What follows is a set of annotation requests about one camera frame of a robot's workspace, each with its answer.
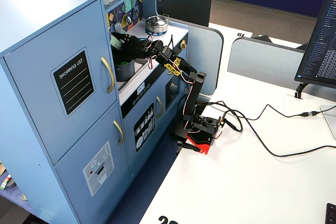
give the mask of colorful wall tile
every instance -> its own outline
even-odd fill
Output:
[[[132,19],[131,24],[127,23],[127,15]],[[124,33],[126,33],[141,19],[142,0],[126,0],[124,3],[120,4],[118,7],[107,13],[107,26],[110,32],[114,32],[114,25],[120,22]]]

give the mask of cabinet handle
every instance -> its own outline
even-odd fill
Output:
[[[104,66],[107,68],[110,76],[111,76],[111,86],[107,89],[107,94],[111,93],[113,88],[114,88],[114,75],[113,75],[113,72],[112,72],[112,69],[109,65],[109,63],[107,62],[107,60],[105,60],[104,57],[101,57],[101,63],[104,64]]]
[[[119,123],[118,123],[116,120],[113,121],[113,124],[114,124],[114,125],[117,127],[117,129],[120,131],[120,134],[121,134],[121,140],[118,141],[118,145],[121,145],[121,144],[124,142],[124,133],[123,133],[122,128],[120,127]]]
[[[162,115],[162,113],[163,113],[163,104],[162,104],[162,101],[161,101],[160,97],[156,97],[156,99],[157,99],[157,101],[159,102],[159,104],[161,106],[161,112],[160,112],[160,114],[155,116],[156,118],[159,118]]]

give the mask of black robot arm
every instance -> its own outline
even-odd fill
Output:
[[[184,83],[190,86],[190,92],[183,107],[183,119],[187,121],[188,133],[203,131],[211,138],[217,133],[221,118],[213,119],[196,114],[196,101],[206,79],[206,73],[197,72],[188,62],[175,55],[174,50],[163,45],[161,40],[139,40],[135,36],[113,33],[122,42],[119,49],[113,48],[113,58],[125,59],[149,58],[156,60]]]

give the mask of gray partition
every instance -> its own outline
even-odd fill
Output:
[[[201,93],[212,95],[217,88],[219,67],[222,59],[224,44],[222,33],[206,26],[174,18],[170,18],[170,20],[188,26],[188,63],[197,71],[206,73]]]
[[[296,89],[294,81],[304,51],[252,38],[238,38],[231,48],[228,72],[281,87]],[[336,101],[336,90],[308,85],[304,93]]]

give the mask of blue carpet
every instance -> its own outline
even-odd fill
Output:
[[[138,224],[176,159],[176,139],[167,130],[106,224]]]

